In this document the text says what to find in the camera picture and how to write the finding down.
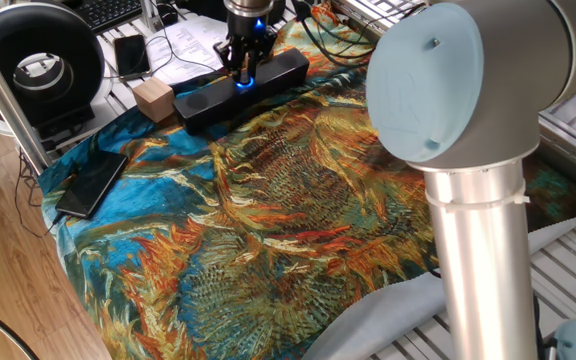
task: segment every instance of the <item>black cable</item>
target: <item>black cable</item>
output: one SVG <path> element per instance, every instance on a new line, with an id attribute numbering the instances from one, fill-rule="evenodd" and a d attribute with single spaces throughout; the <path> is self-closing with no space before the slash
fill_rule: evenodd
<path id="1" fill-rule="evenodd" d="M 430 269 L 430 270 L 428 270 L 428 272 L 430 273 L 430 275 L 432 275 L 438 279 L 441 279 L 441 274 L 437 272 L 437 269 Z"/>
<path id="2" fill-rule="evenodd" d="M 325 48 L 323 48 L 321 46 L 321 44 L 319 44 L 319 42 L 317 42 L 317 39 L 315 39 L 314 35 L 312 34 L 312 32 L 310 32 L 310 29 L 308 28 L 308 25 L 306 24 L 306 21 L 302 21 L 301 24 L 304 27 L 304 30 L 306 30 L 306 34 L 308 35 L 308 37 L 310 38 L 310 40 L 312 41 L 312 43 L 319 49 L 319 51 L 321 51 L 321 53 L 326 57 L 326 59 L 328 59 L 331 63 L 337 65 L 337 66 L 342 66 L 345 67 L 347 69 L 359 69 L 362 68 L 366 65 L 368 65 L 368 62 L 363 62 L 360 64 L 344 64 L 342 62 L 339 62 L 337 60 L 335 60 L 335 58 L 333 58 L 329 53 L 328 50 L 326 50 Z"/>
<path id="3" fill-rule="evenodd" d="M 423 6 L 425 6 L 425 4 L 418 4 L 413 6 L 411 9 L 408 10 L 408 12 L 406 12 L 406 14 L 401 18 L 402 20 L 409 17 L 410 15 L 412 15 L 413 13 L 415 13 L 415 11 L 419 10 L 420 8 L 422 8 Z M 390 14 L 390 15 L 384 15 L 382 17 L 373 19 L 371 21 L 369 21 L 368 23 L 366 23 L 360 33 L 360 38 L 363 37 L 363 33 L 366 31 L 366 29 L 368 28 L 368 26 L 376 21 L 379 21 L 381 19 L 385 19 L 387 17 L 391 17 L 391 16 L 396 16 L 399 15 L 400 13 L 397 14 Z M 313 20 L 315 20 L 315 22 L 318 24 L 318 27 L 323 27 L 321 25 L 321 23 L 319 21 L 317 21 L 317 19 L 314 16 L 310 16 L 313 18 Z M 313 44 L 321 51 L 321 53 L 333 64 L 338 65 L 338 66 L 343 66 L 346 67 L 348 69 L 358 69 L 358 68 L 362 68 L 364 66 L 368 65 L 368 61 L 366 62 L 362 62 L 359 64 L 344 64 L 342 62 L 339 62 L 338 60 L 334 59 L 334 56 L 337 56 L 339 58 L 346 58 L 346 59 L 358 59 L 358 58 L 364 58 L 367 57 L 368 55 L 372 54 L 372 52 L 374 52 L 375 48 L 373 47 L 371 50 L 366 51 L 363 54 L 359 54 L 359 55 L 352 55 L 352 56 L 348 56 L 348 55 L 341 55 L 344 51 L 348 50 L 349 48 L 359 45 L 361 42 L 359 41 L 352 41 L 350 45 L 348 45 L 345 49 L 343 49 L 342 51 L 340 51 L 339 53 L 331 53 L 330 51 L 328 51 L 328 49 L 326 49 L 325 44 L 323 43 L 323 37 L 321 37 L 321 33 L 320 33 L 320 38 L 322 39 L 321 44 L 319 42 L 317 42 L 317 40 L 315 39 L 315 37 L 313 36 L 312 32 L 310 31 L 310 28 L 308 27 L 308 24 L 306 24 L 306 19 L 304 18 L 301 21 L 304 30 L 306 30 L 306 34 L 308 35 L 308 37 L 310 38 L 310 40 L 313 42 Z M 324 27 L 324 30 L 326 30 L 328 33 L 331 33 L 331 31 L 329 29 L 326 29 Z"/>
<path id="4" fill-rule="evenodd" d="M 335 34 L 334 32 L 332 32 L 332 30 L 328 29 L 327 27 L 325 27 L 320 21 L 319 19 L 317 19 L 315 16 L 311 16 L 312 20 L 319 26 L 321 26 L 325 32 L 327 32 L 330 36 L 334 37 L 335 39 L 339 40 L 339 41 L 343 41 L 346 43 L 350 43 L 353 45 L 373 45 L 372 42 L 370 41 L 359 41 L 359 40 L 349 40 L 349 39 L 345 39 L 337 34 Z"/>
<path id="5" fill-rule="evenodd" d="M 48 230 L 46 230 L 45 233 L 43 233 L 43 235 L 37 234 L 34 231 L 30 230 L 28 227 L 26 227 L 26 225 L 24 224 L 23 217 L 21 216 L 21 210 L 19 210 L 19 204 L 17 201 L 17 195 L 19 194 L 19 182 L 21 181 L 22 176 L 26 176 L 23 175 L 22 173 L 22 171 L 24 170 L 22 168 L 23 163 L 26 163 L 24 155 L 23 153 L 19 153 L 19 176 L 17 177 L 17 183 L 15 184 L 15 196 L 14 196 L 15 209 L 17 209 L 17 215 L 19 215 L 19 224 L 21 224 L 21 227 L 24 228 L 24 230 L 26 230 L 28 233 L 32 234 L 34 237 L 41 239 L 44 236 L 48 235 L 50 230 L 52 230 L 52 228 L 59 222 L 59 220 L 61 220 L 64 214 L 63 213 L 57 214 L 57 217 L 55 218 L 55 220 L 53 220 L 52 225 L 48 228 Z"/>
<path id="6" fill-rule="evenodd" d="M 350 44 L 348 48 L 338 52 L 338 53 L 331 53 L 330 50 L 328 50 L 328 48 L 326 48 L 326 43 L 324 42 L 324 37 L 321 34 L 321 26 L 317 25 L 317 32 L 319 33 L 319 40 L 321 40 L 321 45 L 323 46 L 324 49 L 326 49 L 326 52 L 328 52 L 329 55 L 334 56 L 334 57 L 338 57 L 338 58 L 342 58 L 342 59 L 363 59 L 366 56 L 372 54 L 373 52 L 375 52 L 375 47 L 373 46 L 370 50 L 366 51 L 363 54 L 358 54 L 358 55 L 341 55 L 346 49 L 348 49 L 349 47 L 355 46 L 355 44 Z"/>
<path id="7" fill-rule="evenodd" d="M 6 335 L 21 351 L 23 351 L 24 355 L 29 360 L 39 360 L 37 354 L 35 354 L 30 346 L 23 341 L 23 339 L 17 335 L 8 325 L 6 325 L 3 321 L 0 320 L 0 331 Z"/>
<path id="8" fill-rule="evenodd" d="M 406 12 L 406 13 L 404 14 L 404 16 L 401 17 L 401 20 L 410 17 L 410 15 L 414 14 L 415 11 L 421 9 L 421 8 L 424 7 L 424 6 L 426 6 L 425 3 L 421 3 L 421 4 L 417 4 L 417 5 L 413 6 L 412 8 L 410 8 L 410 9 L 408 10 L 408 12 Z M 396 13 L 396 14 L 389 14 L 389 15 L 380 16 L 380 17 L 378 17 L 378 18 L 375 18 L 375 19 L 372 19 L 372 20 L 368 21 L 367 23 L 365 23 L 365 24 L 361 27 L 361 31 L 359 32 L 359 39 L 361 39 L 361 38 L 364 37 L 364 33 L 366 32 L 366 30 L 368 30 L 368 26 L 376 23 L 376 22 L 379 21 L 379 20 L 387 19 L 387 18 L 389 18 L 389 17 L 396 16 L 396 15 L 399 15 L 399 14 L 401 14 L 401 12 L 398 12 L 398 13 Z M 344 48 L 343 50 L 341 50 L 338 54 L 342 54 L 342 53 L 346 52 L 348 49 L 350 49 L 350 48 L 353 47 L 353 46 L 355 46 L 355 45 L 354 45 L 354 44 L 348 45 L 346 48 Z"/>

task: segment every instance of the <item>black phone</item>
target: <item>black phone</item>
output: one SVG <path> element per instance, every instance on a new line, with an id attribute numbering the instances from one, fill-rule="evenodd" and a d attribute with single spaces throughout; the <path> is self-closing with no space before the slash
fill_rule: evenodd
<path id="1" fill-rule="evenodd" d="M 131 79 L 150 72 L 150 60 L 143 35 L 118 38 L 113 44 L 120 78 Z"/>
<path id="2" fill-rule="evenodd" d="M 97 209 L 124 166 L 126 155 L 97 151 L 59 199 L 55 209 L 64 214 L 87 219 Z"/>

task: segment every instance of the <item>table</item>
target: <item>table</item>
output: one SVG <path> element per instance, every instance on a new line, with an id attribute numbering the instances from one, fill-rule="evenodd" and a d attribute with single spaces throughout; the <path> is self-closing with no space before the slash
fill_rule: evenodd
<path id="1" fill-rule="evenodd" d="M 197 17 L 186 9 L 180 9 L 175 5 L 177 10 L 178 18 L 180 22 L 188 21 Z M 287 21 L 295 18 L 295 11 L 292 6 L 292 2 L 288 1 L 286 4 L 286 10 L 283 14 L 283 19 L 273 26 L 275 31 L 278 31 L 282 26 L 286 24 Z M 113 41 L 117 38 L 122 38 L 132 35 L 143 35 L 148 37 L 153 34 L 153 32 L 144 24 L 142 19 L 135 18 L 124 24 L 121 24 L 113 29 L 110 29 L 102 34 L 97 35 L 97 40 L 101 45 L 102 52 L 105 59 L 105 70 L 104 77 L 117 76 L 117 64 L 115 62 L 115 50 L 113 46 Z M 32 63 L 26 66 L 29 72 L 44 72 L 42 65 L 40 63 Z M 123 81 L 118 78 L 116 79 L 104 79 L 101 83 L 97 95 L 91 102 L 92 110 L 95 117 L 83 124 L 83 128 L 74 137 L 64 138 L 64 135 L 57 134 L 56 136 L 50 137 L 44 140 L 54 140 L 56 142 L 56 147 L 54 150 L 48 151 L 48 155 L 56 160 L 69 149 L 80 143 L 82 140 L 91 136 L 104 127 L 106 124 L 110 123 L 116 119 L 119 115 L 126 112 L 128 109 L 136 105 L 135 98 L 132 93 L 132 89 L 139 86 L 144 81 L 148 80 L 150 76 L 142 76 L 133 80 Z M 8 125 L 0 120 L 0 134 L 5 136 L 13 136 L 12 131 Z"/>

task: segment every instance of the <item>electronics equipment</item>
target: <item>electronics equipment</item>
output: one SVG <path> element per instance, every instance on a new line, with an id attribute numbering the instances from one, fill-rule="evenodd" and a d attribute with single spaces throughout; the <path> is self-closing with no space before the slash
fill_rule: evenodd
<path id="1" fill-rule="evenodd" d="M 24 70 L 31 63 L 48 70 Z M 95 34 L 66 6 L 20 3 L 0 9 L 0 71 L 30 125 L 48 137 L 94 116 L 104 57 Z"/>
<path id="2" fill-rule="evenodd" d="M 537 358 L 522 159 L 574 92 L 576 0 L 440 3 L 372 55 L 368 112 L 424 171 L 457 359 Z"/>
<path id="3" fill-rule="evenodd" d="M 84 0 L 74 10 L 98 34 L 139 16 L 141 3 L 139 0 Z"/>
<path id="4" fill-rule="evenodd" d="M 55 209 L 87 219 L 97 209 L 112 187 L 128 157 L 108 151 L 97 151 L 88 158 Z"/>
<path id="5" fill-rule="evenodd" d="M 115 39 L 117 73 L 122 79 L 139 77 L 150 71 L 150 60 L 143 35 Z"/>
<path id="6" fill-rule="evenodd" d="M 301 84 L 309 65 L 308 59 L 293 48 L 262 64 L 256 79 L 248 85 L 228 77 L 179 98 L 173 104 L 185 122 L 186 131 L 194 135 L 265 98 Z"/>
<path id="7" fill-rule="evenodd" d="M 213 48 L 233 80 L 248 85 L 254 82 L 257 64 L 270 55 L 277 38 L 267 27 L 273 1 L 224 0 L 224 5 L 228 10 L 228 36 Z"/>

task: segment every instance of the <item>cable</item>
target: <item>cable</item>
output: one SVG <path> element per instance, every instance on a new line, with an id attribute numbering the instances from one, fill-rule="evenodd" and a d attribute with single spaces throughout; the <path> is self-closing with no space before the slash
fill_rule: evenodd
<path id="1" fill-rule="evenodd" d="M 328 53 L 328 50 L 326 50 L 326 48 L 322 47 L 321 44 L 319 44 L 317 42 L 317 39 L 315 39 L 315 37 L 313 36 L 312 32 L 310 32 L 310 28 L 308 28 L 308 25 L 306 24 L 306 21 L 302 21 L 301 24 L 304 27 L 304 30 L 306 30 L 306 34 L 308 34 L 308 37 L 310 38 L 310 40 L 312 41 L 313 44 L 315 44 L 315 46 L 319 49 L 319 51 L 321 51 L 321 53 L 326 57 L 326 59 L 328 59 L 331 63 L 337 65 L 337 66 L 341 66 L 341 67 L 345 67 L 347 69 L 359 69 L 362 68 L 366 65 L 368 65 L 368 62 L 363 62 L 360 64 L 344 64 L 342 62 L 339 62 L 337 60 L 335 60 L 335 58 L 333 58 L 330 53 Z"/>
<path id="2" fill-rule="evenodd" d="M 422 8 L 422 7 L 424 7 L 424 6 L 425 6 L 425 3 L 422 3 L 422 4 L 418 4 L 418 5 L 413 6 L 411 9 L 408 10 L 408 12 L 406 12 L 406 14 L 405 14 L 401 19 L 403 20 L 403 19 L 409 17 L 410 15 L 414 14 L 415 11 L 419 10 L 420 8 Z M 360 33 L 360 35 L 359 35 L 360 38 L 363 37 L 363 33 L 366 31 L 366 29 L 368 28 L 368 26 L 369 26 L 370 24 L 372 24 L 372 23 L 374 23 L 374 22 L 376 22 L 376 21 L 379 21 L 379 20 L 381 20 L 381 19 L 385 19 L 385 18 L 387 18 L 387 17 L 391 17 L 391 16 L 395 16 L 395 15 L 399 15 L 399 14 L 400 14 L 400 13 L 384 15 L 384 16 L 382 16 L 382 17 L 379 17 L 379 18 L 376 18 L 376 19 L 373 19 L 373 20 L 369 21 L 368 23 L 366 23 L 366 24 L 363 26 L 363 29 L 362 29 L 362 31 L 361 31 L 361 33 Z M 313 20 L 317 23 L 317 26 L 318 26 L 318 27 L 323 27 L 323 26 L 321 25 L 321 23 L 319 23 L 319 21 L 318 21 L 314 16 L 310 15 L 310 17 L 313 18 Z M 350 42 L 351 44 L 348 45 L 345 49 L 343 49 L 343 50 L 340 51 L 339 53 L 331 53 L 330 51 L 328 51 L 328 49 L 326 49 L 326 46 L 325 46 L 325 44 L 324 44 L 324 42 L 323 42 L 323 37 L 321 36 L 321 33 L 319 33 L 319 35 L 320 35 L 320 39 L 322 39 L 322 41 L 321 41 L 321 43 L 319 43 L 319 42 L 317 42 L 317 40 L 315 39 L 314 35 L 313 35 L 312 32 L 310 31 L 310 28 L 308 27 L 308 24 L 306 24 L 305 18 L 302 19 L 301 23 L 302 23 L 302 25 L 303 25 L 303 27 L 304 27 L 304 30 L 306 30 L 306 34 L 308 35 L 308 37 L 310 38 L 310 40 L 313 42 L 313 44 L 321 51 L 321 53 L 322 53 L 330 62 L 332 62 L 332 63 L 335 64 L 335 65 L 342 66 L 342 67 L 346 67 L 346 68 L 348 68 L 348 69 L 358 69 L 358 68 L 362 68 L 362 67 L 368 65 L 368 61 L 365 61 L 365 62 L 362 62 L 362 63 L 359 63 L 359 64 L 348 64 L 348 63 L 345 63 L 345 64 L 344 64 L 344 63 L 342 63 L 342 62 L 334 59 L 334 56 L 337 56 L 337 57 L 342 58 L 342 59 L 344 59 L 344 58 L 345 58 L 345 59 L 358 59 L 358 58 L 367 57 L 368 55 L 372 54 L 372 53 L 375 51 L 375 48 L 373 47 L 371 50 L 368 50 L 368 51 L 366 51 L 366 52 L 363 53 L 363 54 L 352 55 L 352 56 L 341 55 L 343 52 L 345 52 L 345 51 L 348 50 L 349 48 L 351 48 L 351 47 L 353 47 L 353 46 L 356 46 L 356 45 L 359 45 L 359 44 L 362 43 L 362 42 L 360 42 L 360 41 L 348 41 L 348 42 Z M 324 28 L 324 30 L 326 30 L 328 33 L 331 33 L 331 31 L 330 31 L 329 29 L 326 29 L 325 27 L 323 27 L 323 28 Z"/>
<path id="3" fill-rule="evenodd" d="M 405 18 L 410 17 L 410 15 L 414 14 L 415 11 L 421 9 L 421 8 L 424 7 L 425 5 L 426 5 L 425 3 L 421 3 L 421 4 L 417 4 L 417 5 L 413 6 L 412 8 L 410 8 L 410 9 L 408 10 L 407 13 L 404 14 L 404 16 L 401 17 L 401 19 L 400 19 L 399 21 L 401 21 L 401 20 L 403 20 L 403 19 L 405 19 Z M 372 20 L 368 21 L 367 23 L 365 23 L 365 24 L 361 27 L 361 31 L 359 32 L 359 39 L 361 39 L 361 38 L 364 37 L 364 33 L 366 32 L 366 30 L 368 30 L 368 26 L 376 23 L 376 22 L 379 21 L 379 20 L 387 19 L 387 18 L 389 18 L 389 17 L 391 17 L 391 16 L 395 16 L 395 15 L 399 15 L 399 14 L 401 14 L 401 12 L 398 12 L 398 13 L 396 13 L 396 14 L 390 14 L 390 15 L 380 16 L 380 17 L 378 17 L 378 18 L 375 18 L 375 19 L 372 19 Z M 348 49 L 350 49 L 350 48 L 353 47 L 353 46 L 355 46 L 355 45 L 354 45 L 354 44 L 348 45 L 345 49 L 341 50 L 341 51 L 339 52 L 339 54 L 342 54 L 342 53 L 346 52 Z"/>
<path id="4" fill-rule="evenodd" d="M 150 2 L 153 4 L 153 6 L 155 6 L 155 8 L 157 7 L 157 4 L 155 4 L 155 2 L 153 2 L 152 0 L 150 0 Z M 159 4 L 159 5 L 169 6 L 169 7 L 171 7 L 172 9 L 174 9 L 175 12 L 177 12 L 177 10 L 176 10 L 172 5 L 170 5 L 170 4 L 162 3 L 162 4 Z M 166 27 L 165 27 L 165 26 L 164 26 L 164 28 L 163 28 L 163 31 L 164 31 L 164 36 L 161 36 L 161 35 L 160 35 L 160 36 L 156 36 L 156 37 L 148 40 L 148 42 L 147 42 L 146 45 L 144 46 L 144 51 L 141 53 L 141 56 L 139 57 L 139 62 L 141 62 L 141 60 L 143 59 L 144 55 L 146 55 L 146 53 L 148 52 L 148 51 L 147 51 L 148 45 L 149 45 L 153 40 L 156 40 L 156 39 L 165 39 L 165 40 L 166 40 L 166 43 L 168 44 L 168 48 L 170 49 L 170 57 L 168 58 L 168 61 L 166 61 L 164 64 L 162 64 L 161 66 L 159 66 L 158 68 L 156 68 L 155 70 L 153 70 L 153 71 L 151 72 L 151 75 L 152 75 L 152 76 L 154 76 L 157 71 L 161 70 L 161 68 L 163 68 L 164 66 L 170 64 L 170 62 L 171 62 L 172 59 L 173 59 L 173 56 L 174 56 L 175 58 L 177 58 L 177 60 L 179 60 L 179 61 L 182 61 L 182 62 L 185 62 L 185 63 L 189 63 L 189 64 L 193 64 L 193 65 L 203 66 L 203 67 L 206 67 L 206 68 L 212 70 L 213 72 L 219 72 L 219 70 L 213 68 L 212 66 L 209 66 L 209 65 L 206 65 L 206 64 L 202 64 L 202 63 L 198 63 L 198 62 L 195 62 L 195 61 L 191 61 L 191 60 L 186 60 L 186 59 L 180 58 L 180 57 L 175 53 L 175 50 L 174 50 L 173 47 L 172 47 L 172 43 L 170 42 L 170 38 L 168 38 L 168 33 L 166 32 Z M 135 67 L 133 67 L 133 68 L 129 71 L 129 73 L 133 72 L 137 67 L 139 67 L 139 64 L 137 64 Z M 108 76 L 108 77 L 104 77 L 104 79 L 116 79 L 116 78 L 121 78 L 121 77 L 122 77 L 122 76 L 119 76 L 119 75 L 117 75 L 117 76 Z"/>
<path id="5" fill-rule="evenodd" d="M 34 231 L 30 230 L 28 227 L 26 227 L 26 225 L 24 224 L 24 220 L 23 217 L 21 216 L 21 210 L 19 210 L 19 204 L 17 201 L 17 195 L 19 194 L 19 182 L 21 180 L 22 177 L 26 177 L 27 175 L 24 175 L 23 172 L 25 172 L 26 169 L 29 169 L 28 167 L 28 163 L 26 163 L 26 168 L 22 168 L 22 164 L 26 163 L 26 160 L 24 158 L 23 153 L 19 153 L 19 176 L 17 177 L 17 183 L 15 184 L 15 196 L 14 196 L 14 200 L 15 200 L 15 209 L 17 209 L 17 215 L 19 215 L 19 224 L 21 224 L 21 227 L 24 228 L 24 230 L 26 230 L 28 233 L 32 234 L 34 237 L 41 239 L 44 236 L 48 235 L 48 233 L 50 232 L 50 230 L 52 230 L 52 228 L 59 222 L 59 220 L 61 220 L 61 218 L 63 217 L 63 213 L 59 213 L 57 214 L 57 217 L 55 217 L 55 220 L 53 220 L 52 225 L 48 228 L 48 230 L 46 230 L 45 233 L 43 233 L 43 235 L 37 234 Z"/>
<path id="6" fill-rule="evenodd" d="M 28 358 L 28 360 L 39 360 L 37 354 L 35 354 L 30 346 L 26 344 L 23 339 L 17 335 L 11 328 L 8 327 L 3 321 L 0 320 L 0 331 L 8 337 Z"/>
<path id="7" fill-rule="evenodd" d="M 130 71 L 128 71 L 128 73 L 132 73 L 133 71 L 135 71 L 135 69 L 137 69 L 141 64 L 141 60 L 144 58 L 144 55 L 146 55 L 146 53 L 148 52 L 148 45 L 150 45 L 151 42 L 157 40 L 157 39 L 166 39 L 168 40 L 166 37 L 163 36 L 155 36 L 154 38 L 148 40 L 148 42 L 146 43 L 146 45 L 144 46 L 144 51 L 142 51 L 141 56 L 139 57 L 139 61 L 137 62 L 138 64 L 135 65 L 132 69 L 130 69 Z M 166 61 L 163 65 L 159 66 L 158 68 L 156 68 L 155 70 L 152 71 L 151 75 L 155 75 L 155 73 L 157 71 L 159 71 L 162 67 L 168 65 L 170 63 L 170 61 L 172 61 L 172 54 L 170 55 L 170 58 L 168 58 L 168 61 Z M 115 75 L 115 76 L 104 76 L 104 79 L 118 79 L 118 78 L 122 78 L 123 76 L 121 75 Z"/>
<path id="8" fill-rule="evenodd" d="M 323 35 L 321 34 L 321 26 L 319 26 L 319 25 L 317 25 L 317 32 L 319 33 L 319 40 L 321 40 L 321 45 L 324 47 L 324 49 L 326 49 L 328 54 L 330 54 L 331 56 L 342 58 L 342 59 L 362 59 L 362 58 L 365 58 L 366 56 L 372 54 L 373 52 L 375 52 L 375 47 L 373 46 L 370 50 L 366 51 L 363 54 L 341 55 L 346 49 L 355 46 L 355 44 L 350 44 L 346 49 L 344 49 L 338 53 L 331 53 L 330 50 L 328 50 L 328 48 L 326 48 L 326 43 L 324 42 Z"/>

